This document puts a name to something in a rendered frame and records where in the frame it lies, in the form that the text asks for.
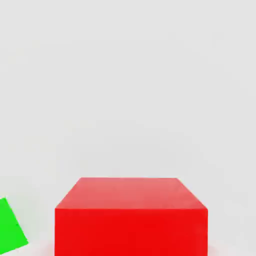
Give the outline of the small red cube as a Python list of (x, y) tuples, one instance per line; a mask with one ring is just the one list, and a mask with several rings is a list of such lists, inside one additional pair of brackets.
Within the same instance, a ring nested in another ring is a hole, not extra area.
[(177, 178), (82, 177), (54, 217), (54, 256), (208, 256), (208, 209)]

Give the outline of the small green cube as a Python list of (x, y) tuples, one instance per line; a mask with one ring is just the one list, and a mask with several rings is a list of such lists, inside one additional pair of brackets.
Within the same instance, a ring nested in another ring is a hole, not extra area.
[(6, 198), (0, 199), (0, 255), (27, 245), (26, 238)]

